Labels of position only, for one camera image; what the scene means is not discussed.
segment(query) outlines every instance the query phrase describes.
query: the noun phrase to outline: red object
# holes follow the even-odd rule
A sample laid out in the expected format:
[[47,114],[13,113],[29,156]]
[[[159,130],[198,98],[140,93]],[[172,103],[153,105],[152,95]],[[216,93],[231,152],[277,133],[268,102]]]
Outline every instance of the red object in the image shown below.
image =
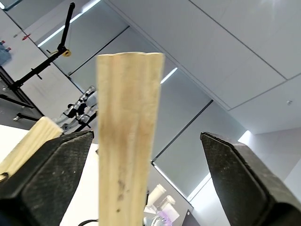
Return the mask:
[[31,35],[31,33],[28,34],[28,35],[25,35],[25,36],[22,38],[22,41],[26,40],[30,35]]

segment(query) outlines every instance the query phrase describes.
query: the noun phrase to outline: table surface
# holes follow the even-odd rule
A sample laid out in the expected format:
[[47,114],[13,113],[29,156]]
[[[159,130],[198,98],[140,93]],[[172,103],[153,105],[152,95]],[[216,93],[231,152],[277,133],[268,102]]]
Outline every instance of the table surface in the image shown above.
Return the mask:
[[[27,130],[0,125],[0,162],[27,134]],[[98,218],[98,145],[92,144],[74,197],[60,226],[78,226],[81,222]]]

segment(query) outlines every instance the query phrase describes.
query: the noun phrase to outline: fluorescent light strip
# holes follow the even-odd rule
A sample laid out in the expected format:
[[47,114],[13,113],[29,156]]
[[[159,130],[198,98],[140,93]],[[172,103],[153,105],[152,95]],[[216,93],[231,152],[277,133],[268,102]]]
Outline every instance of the fluorescent light strip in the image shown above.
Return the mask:
[[[74,22],[76,19],[78,19],[81,15],[83,15],[83,13],[79,13],[77,14],[74,18],[72,18],[70,20],[70,24],[72,22]],[[63,29],[65,28],[65,25],[61,26],[57,31],[55,31],[53,34],[51,34],[48,38],[46,38],[43,42],[41,42],[38,47],[41,47],[42,45],[44,45],[46,42],[48,42],[50,39],[52,39],[53,37],[55,37],[59,32],[61,32]]]
[[5,9],[5,6],[0,2],[0,9]]
[[186,195],[184,195],[183,192],[181,192],[181,190],[165,175],[165,173],[163,173],[162,170],[160,170],[158,166],[154,165],[154,167],[171,184],[171,186],[178,191],[178,193],[180,193],[183,197],[186,197]]
[[76,19],[78,19],[81,15],[83,15],[83,13],[78,13],[74,18],[72,18],[72,19],[70,20],[70,24],[71,24],[73,21],[75,21]]
[[[74,18],[72,18],[70,20],[70,24],[72,24],[72,22],[74,22],[75,20],[77,20],[81,15],[83,15],[84,13],[86,13],[89,9],[91,9],[93,6],[95,6],[98,2],[100,2],[101,0],[95,0],[91,3],[89,3],[87,6],[83,7],[83,10],[81,13],[78,13]],[[59,32],[61,32],[63,29],[65,28],[65,25],[60,27],[57,31],[55,31],[53,34],[51,34],[48,38],[46,38],[43,42],[41,42],[38,47],[40,48],[42,45],[44,45],[46,42],[48,42],[50,39],[52,39],[53,37],[55,37]]]
[[96,5],[98,2],[100,2],[101,0],[95,0],[95,1],[92,1],[91,3],[88,3],[87,5],[85,5],[83,7],[83,10],[81,11],[82,13],[85,13],[87,12],[89,9],[91,9],[94,5]]
[[177,70],[178,68],[176,67],[175,69],[173,69],[164,79],[162,79],[161,81],[161,84],[163,84],[163,82],[165,82],[170,76],[173,75],[173,73],[175,73],[175,71]]
[[250,138],[252,136],[252,133],[250,131],[246,131],[241,138],[238,140],[238,142],[243,143],[245,145],[249,144]]
[[57,31],[55,31],[54,33],[52,33],[48,38],[46,38],[43,42],[41,42],[38,47],[41,47],[42,45],[44,45],[46,42],[48,42],[50,39],[52,39],[53,37],[55,37],[59,32],[61,32],[63,29],[65,28],[64,26],[61,26]]
[[211,174],[208,173],[207,176],[199,183],[199,185],[190,193],[190,195],[187,197],[187,201],[191,201],[198,193],[199,191],[207,184],[207,182],[210,180]]

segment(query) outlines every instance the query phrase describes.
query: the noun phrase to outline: wood grain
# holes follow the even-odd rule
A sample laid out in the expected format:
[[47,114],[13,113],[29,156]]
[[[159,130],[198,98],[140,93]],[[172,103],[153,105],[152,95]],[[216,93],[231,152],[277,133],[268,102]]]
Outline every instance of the wood grain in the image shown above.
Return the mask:
[[47,117],[40,118],[25,137],[0,163],[0,174],[14,175],[18,169],[46,142],[59,137],[62,130]]
[[164,55],[97,58],[99,225],[141,226]]

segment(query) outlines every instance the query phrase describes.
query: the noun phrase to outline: blue container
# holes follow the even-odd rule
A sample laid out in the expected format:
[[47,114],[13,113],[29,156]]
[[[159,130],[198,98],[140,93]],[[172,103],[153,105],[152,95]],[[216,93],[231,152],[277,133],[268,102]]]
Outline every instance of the blue container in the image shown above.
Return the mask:
[[0,41],[0,50],[5,50],[5,47],[1,41]]
[[4,65],[11,59],[11,54],[7,49],[0,49],[0,66]]

